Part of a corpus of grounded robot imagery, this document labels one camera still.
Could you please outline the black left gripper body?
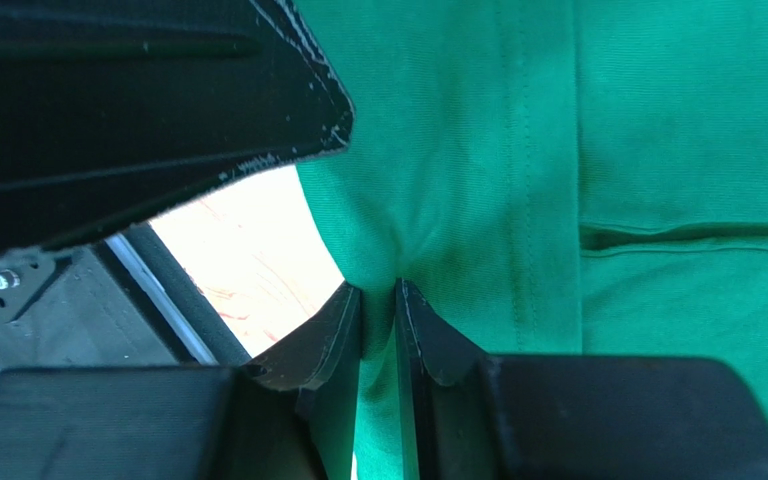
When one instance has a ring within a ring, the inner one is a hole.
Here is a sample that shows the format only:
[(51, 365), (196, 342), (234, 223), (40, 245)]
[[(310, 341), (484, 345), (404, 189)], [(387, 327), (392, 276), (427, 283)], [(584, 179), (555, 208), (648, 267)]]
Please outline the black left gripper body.
[(290, 1), (0, 1), (0, 264), (344, 150), (354, 120)]

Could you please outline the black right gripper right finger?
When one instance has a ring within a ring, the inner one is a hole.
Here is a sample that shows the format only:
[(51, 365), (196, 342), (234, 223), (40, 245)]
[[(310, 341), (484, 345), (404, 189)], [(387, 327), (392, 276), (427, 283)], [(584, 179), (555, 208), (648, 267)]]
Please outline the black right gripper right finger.
[(444, 320), (411, 281), (395, 288), (394, 334), (408, 479), (508, 479), (503, 360)]

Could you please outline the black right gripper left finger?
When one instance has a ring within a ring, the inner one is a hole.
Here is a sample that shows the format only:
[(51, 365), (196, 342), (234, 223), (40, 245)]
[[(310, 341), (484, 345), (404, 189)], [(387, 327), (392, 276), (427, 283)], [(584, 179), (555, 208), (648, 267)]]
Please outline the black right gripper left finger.
[(350, 478), (360, 313), (360, 291), (344, 283), (309, 320), (246, 365), (245, 478)]

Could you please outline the green t-shirt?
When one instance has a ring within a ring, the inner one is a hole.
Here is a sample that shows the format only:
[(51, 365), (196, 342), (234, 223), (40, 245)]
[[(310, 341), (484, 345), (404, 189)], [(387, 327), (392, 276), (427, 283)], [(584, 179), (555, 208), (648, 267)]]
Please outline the green t-shirt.
[(302, 1), (356, 110), (300, 181), (364, 293), (355, 453), (403, 475), (395, 281), (494, 352), (707, 355), (768, 414), (768, 1)]

